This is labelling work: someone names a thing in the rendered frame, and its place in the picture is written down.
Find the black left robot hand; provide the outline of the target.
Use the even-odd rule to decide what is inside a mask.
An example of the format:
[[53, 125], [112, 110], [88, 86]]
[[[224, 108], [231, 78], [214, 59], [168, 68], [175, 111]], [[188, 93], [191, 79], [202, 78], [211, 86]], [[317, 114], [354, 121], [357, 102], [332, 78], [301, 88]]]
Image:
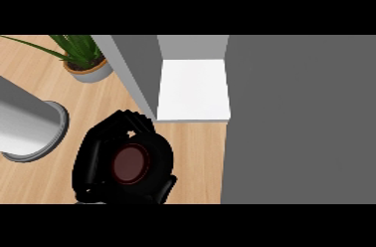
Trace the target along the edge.
[[169, 179], [156, 192], [135, 194], [112, 179], [110, 160], [119, 145], [138, 133], [156, 133], [153, 121], [138, 112], [116, 111], [88, 130], [72, 170], [72, 187], [79, 203], [163, 204], [177, 183]]

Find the dark grey cabinet door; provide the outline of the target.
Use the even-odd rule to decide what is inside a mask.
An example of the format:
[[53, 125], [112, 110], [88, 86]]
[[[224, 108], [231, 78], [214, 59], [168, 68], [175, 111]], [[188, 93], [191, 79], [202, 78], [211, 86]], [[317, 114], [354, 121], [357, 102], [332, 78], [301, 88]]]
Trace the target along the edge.
[[233, 36], [225, 203], [376, 203], [376, 36]]

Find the grey cylindrical appliance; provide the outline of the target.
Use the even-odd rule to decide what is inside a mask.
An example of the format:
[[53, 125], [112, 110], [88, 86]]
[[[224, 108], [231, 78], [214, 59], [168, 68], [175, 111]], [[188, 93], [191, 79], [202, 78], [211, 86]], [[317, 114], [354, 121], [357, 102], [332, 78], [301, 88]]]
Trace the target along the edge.
[[0, 76], [0, 153], [14, 162], [44, 157], [57, 147], [69, 127], [69, 113], [41, 101]]

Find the dark wine bottle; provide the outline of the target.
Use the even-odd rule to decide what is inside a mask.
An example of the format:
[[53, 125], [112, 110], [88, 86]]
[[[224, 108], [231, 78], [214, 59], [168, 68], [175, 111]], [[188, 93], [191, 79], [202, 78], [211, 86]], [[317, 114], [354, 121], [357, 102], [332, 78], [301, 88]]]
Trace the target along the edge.
[[172, 169], [172, 148], [159, 134], [138, 133], [119, 145], [110, 160], [110, 172], [112, 179], [128, 192], [156, 192]]

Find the grey plant pot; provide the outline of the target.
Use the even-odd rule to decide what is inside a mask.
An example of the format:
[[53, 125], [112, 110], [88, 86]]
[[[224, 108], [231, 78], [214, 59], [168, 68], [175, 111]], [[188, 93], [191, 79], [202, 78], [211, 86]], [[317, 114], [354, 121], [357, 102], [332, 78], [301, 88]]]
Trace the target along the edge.
[[110, 73], [113, 72], [113, 68], [107, 62], [107, 60], [103, 60], [103, 62], [91, 69], [84, 71], [75, 71], [69, 68], [68, 63], [63, 63], [63, 67], [72, 77], [81, 82], [81, 83], [96, 83], [100, 80], [103, 80]]

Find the green leafy plant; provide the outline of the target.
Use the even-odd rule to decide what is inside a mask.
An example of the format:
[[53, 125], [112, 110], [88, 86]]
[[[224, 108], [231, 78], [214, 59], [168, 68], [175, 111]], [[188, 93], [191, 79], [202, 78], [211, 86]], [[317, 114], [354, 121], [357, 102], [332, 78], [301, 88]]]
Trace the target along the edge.
[[104, 55], [90, 35], [50, 35], [51, 40], [65, 51], [59, 53], [31, 42], [1, 35], [1, 38], [22, 43], [32, 48], [48, 53], [66, 64], [78, 67], [79, 71], [87, 71], [104, 62]]

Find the grey cabinet with white shelf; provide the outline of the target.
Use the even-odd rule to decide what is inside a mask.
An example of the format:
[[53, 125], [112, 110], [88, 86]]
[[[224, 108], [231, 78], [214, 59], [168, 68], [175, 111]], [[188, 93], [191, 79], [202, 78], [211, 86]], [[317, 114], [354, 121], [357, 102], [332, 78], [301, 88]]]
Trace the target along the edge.
[[96, 35], [93, 39], [155, 122], [230, 119], [225, 35]]

